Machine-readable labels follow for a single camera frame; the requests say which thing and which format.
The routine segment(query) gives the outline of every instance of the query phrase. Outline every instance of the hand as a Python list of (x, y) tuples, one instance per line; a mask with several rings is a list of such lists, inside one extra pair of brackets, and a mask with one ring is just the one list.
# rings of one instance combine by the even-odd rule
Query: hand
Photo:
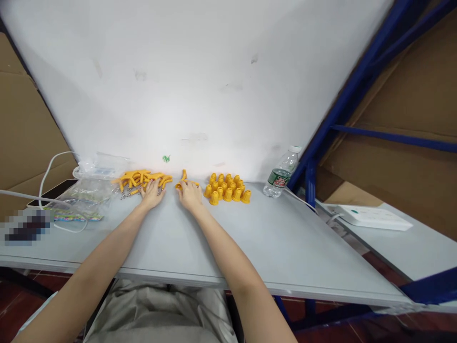
[(140, 206), (145, 207), (148, 211), (156, 207), (165, 195), (165, 189), (162, 190), (160, 195), (157, 195), (159, 192), (160, 180), (161, 179), (157, 179), (153, 182), (149, 182), (145, 191), (143, 190), (143, 187), (140, 190), (141, 196), (143, 197)]
[(195, 209), (203, 207), (201, 202), (201, 187), (190, 181), (188, 184), (181, 181), (180, 184), (182, 189), (176, 190), (179, 194), (179, 201), (181, 201), (184, 208), (193, 212)]

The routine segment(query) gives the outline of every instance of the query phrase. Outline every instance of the power strip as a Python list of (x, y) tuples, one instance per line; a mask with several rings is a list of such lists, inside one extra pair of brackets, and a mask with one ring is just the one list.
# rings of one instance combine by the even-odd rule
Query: power strip
[(335, 212), (341, 214), (342, 219), (355, 226), (400, 231), (405, 231), (413, 226), (396, 214), (377, 207), (339, 205)]

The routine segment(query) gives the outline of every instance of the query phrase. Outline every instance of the pile of yellow parts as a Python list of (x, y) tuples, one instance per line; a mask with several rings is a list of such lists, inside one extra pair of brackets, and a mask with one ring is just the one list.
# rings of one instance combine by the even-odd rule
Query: pile of yellow parts
[(251, 191), (246, 189), (239, 175), (235, 175), (235, 178), (232, 178), (231, 174), (227, 174), (224, 180), (224, 174), (216, 177), (216, 173), (212, 173), (203, 196), (209, 199), (211, 205), (215, 206), (219, 204), (219, 200), (227, 202), (232, 200), (243, 203), (251, 202)]
[(154, 173), (151, 174), (151, 171), (142, 169), (135, 171), (126, 171), (119, 179), (114, 180), (113, 183), (118, 183), (121, 193), (124, 192), (124, 188), (128, 185), (130, 195), (139, 193), (140, 188), (146, 189), (146, 186), (151, 180), (161, 179), (159, 182), (159, 187), (165, 189), (165, 185), (168, 182), (172, 182), (173, 178), (171, 175), (165, 175), (164, 173)]
[[(187, 171), (185, 169), (182, 170), (182, 178), (181, 178), (181, 181), (184, 181), (184, 182), (189, 182), (189, 180), (187, 179)], [(194, 184), (196, 184), (197, 186), (199, 185), (198, 182), (194, 182), (194, 181), (190, 181), (190, 182), (193, 182)], [(182, 189), (181, 187), (181, 184), (180, 183), (177, 183), (175, 185), (175, 188), (177, 189)]]

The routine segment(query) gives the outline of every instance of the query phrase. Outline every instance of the brown cardboard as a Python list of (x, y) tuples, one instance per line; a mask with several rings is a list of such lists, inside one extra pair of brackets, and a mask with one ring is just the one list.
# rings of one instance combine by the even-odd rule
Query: brown cardboard
[(318, 167), (316, 172), (316, 198), (323, 203), (374, 206), (382, 200), (365, 192), (342, 178)]
[[(349, 125), (457, 143), (456, 61), (454, 10), (389, 65)], [(348, 134), (321, 165), (457, 241), (457, 154)]]
[[(0, 189), (38, 195), (51, 158), (70, 149), (3, 33), (0, 52)], [(57, 157), (44, 190), (72, 178), (74, 167), (72, 154)], [(0, 195), (0, 220), (29, 202)]]

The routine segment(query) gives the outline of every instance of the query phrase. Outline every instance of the white wall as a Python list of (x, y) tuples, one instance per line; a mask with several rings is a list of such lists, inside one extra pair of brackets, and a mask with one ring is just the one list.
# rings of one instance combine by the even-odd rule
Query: white wall
[(307, 145), (391, 3), (4, 0), (0, 13), (76, 152), (251, 181)]

